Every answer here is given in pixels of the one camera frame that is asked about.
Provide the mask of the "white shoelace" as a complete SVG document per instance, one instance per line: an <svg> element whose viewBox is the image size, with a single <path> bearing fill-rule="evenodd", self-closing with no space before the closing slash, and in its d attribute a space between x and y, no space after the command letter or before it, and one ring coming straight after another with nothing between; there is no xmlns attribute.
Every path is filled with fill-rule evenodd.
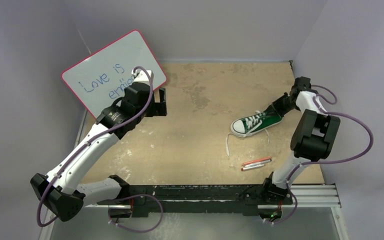
<svg viewBox="0 0 384 240"><path fill-rule="evenodd" d="M264 126L264 120L267 117L266 113L257 110L254 115L239 118L230 125L230 133L225 138L225 151L228 158L230 157L229 136L247 138L264 131L267 135L267 145L270 144L271 136L267 130L268 127Z"/></svg>

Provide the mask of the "green canvas sneaker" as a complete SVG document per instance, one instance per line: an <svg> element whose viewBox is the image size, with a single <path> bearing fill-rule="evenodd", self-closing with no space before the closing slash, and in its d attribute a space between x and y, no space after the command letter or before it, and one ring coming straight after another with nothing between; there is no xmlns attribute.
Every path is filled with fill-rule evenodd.
<svg viewBox="0 0 384 240"><path fill-rule="evenodd" d="M255 114L239 118L230 125L233 135L246 138L253 136L267 128L277 125L283 117L273 111L256 111Z"/></svg>

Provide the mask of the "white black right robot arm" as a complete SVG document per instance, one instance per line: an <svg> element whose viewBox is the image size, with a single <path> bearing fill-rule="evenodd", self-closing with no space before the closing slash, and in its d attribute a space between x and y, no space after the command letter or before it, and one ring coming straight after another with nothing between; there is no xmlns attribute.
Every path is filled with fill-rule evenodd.
<svg viewBox="0 0 384 240"><path fill-rule="evenodd" d="M310 78L301 76L295 79L289 93L272 102L265 110L280 118L292 110L301 112L290 141L290 157L263 182L262 196L269 201L285 199L291 184L304 169L326 159L331 153L341 121L325 112L316 99L317 94L312 89Z"/></svg>

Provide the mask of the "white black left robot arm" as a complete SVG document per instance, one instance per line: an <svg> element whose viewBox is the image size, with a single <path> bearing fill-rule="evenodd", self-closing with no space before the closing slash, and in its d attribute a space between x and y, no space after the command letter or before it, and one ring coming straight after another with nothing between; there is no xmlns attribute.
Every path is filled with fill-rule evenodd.
<svg viewBox="0 0 384 240"><path fill-rule="evenodd" d="M145 117L167 115L166 89L158 90L155 101L152 88L142 82L128 86L125 94L104 108L86 137L47 174L36 173L30 180L39 204L36 221L40 227L45 206L62 222L71 220L88 205L115 200L128 184L117 175L98 182L82 184L81 180L99 158L121 140Z"/></svg>

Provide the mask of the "pink framed whiteboard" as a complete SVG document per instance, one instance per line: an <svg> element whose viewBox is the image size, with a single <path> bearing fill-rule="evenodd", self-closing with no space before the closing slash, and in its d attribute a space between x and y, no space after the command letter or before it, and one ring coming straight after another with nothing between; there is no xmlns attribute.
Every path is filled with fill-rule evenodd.
<svg viewBox="0 0 384 240"><path fill-rule="evenodd" d="M134 82L132 70L137 66L152 72L154 89L167 81L143 35L135 29L68 68L61 78L96 118L124 96L124 89Z"/></svg>

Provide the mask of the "orange marker pen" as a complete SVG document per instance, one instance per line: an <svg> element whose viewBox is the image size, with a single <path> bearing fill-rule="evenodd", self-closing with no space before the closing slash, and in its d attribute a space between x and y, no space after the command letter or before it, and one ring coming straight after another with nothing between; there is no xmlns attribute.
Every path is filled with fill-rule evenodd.
<svg viewBox="0 0 384 240"><path fill-rule="evenodd" d="M251 161L248 161L248 162L244 162L242 164L242 166L246 166L246 165L250 165L250 164L259 164L259 163L267 163L267 162L271 162L272 161L272 157L264 157L264 158L259 158L259 159L255 159L255 160L251 160Z"/></svg>

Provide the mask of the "red white marker pen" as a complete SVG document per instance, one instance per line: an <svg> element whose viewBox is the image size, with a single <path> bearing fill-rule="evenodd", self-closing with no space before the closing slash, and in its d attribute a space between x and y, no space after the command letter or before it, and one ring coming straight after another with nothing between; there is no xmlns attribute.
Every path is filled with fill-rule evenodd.
<svg viewBox="0 0 384 240"><path fill-rule="evenodd" d="M241 166L240 170L241 171L249 171L252 169L261 168L261 167L264 167L266 164L271 163L271 162L272 162L272 159L266 159L266 160L262 160L262 161L255 161L252 163L244 163Z"/></svg>

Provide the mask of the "silver aluminium frame rail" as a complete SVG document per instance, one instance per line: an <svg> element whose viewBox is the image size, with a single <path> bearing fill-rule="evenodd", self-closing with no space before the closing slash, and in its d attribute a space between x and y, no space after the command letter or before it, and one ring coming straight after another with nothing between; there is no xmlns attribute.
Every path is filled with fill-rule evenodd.
<svg viewBox="0 0 384 240"><path fill-rule="evenodd" d="M83 208L67 222L55 221L42 240L345 240L336 186L298 184L291 206L268 209L270 217L241 213L164 213L133 217L126 205Z"/></svg>

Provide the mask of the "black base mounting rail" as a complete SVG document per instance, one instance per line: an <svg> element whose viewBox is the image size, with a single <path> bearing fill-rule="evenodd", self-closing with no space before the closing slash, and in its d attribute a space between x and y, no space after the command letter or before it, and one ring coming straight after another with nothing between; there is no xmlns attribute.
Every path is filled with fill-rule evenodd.
<svg viewBox="0 0 384 240"><path fill-rule="evenodd" d="M242 214L270 217L269 209L291 206L292 195L263 184L128 185L99 205L127 206L134 218L150 213Z"/></svg>

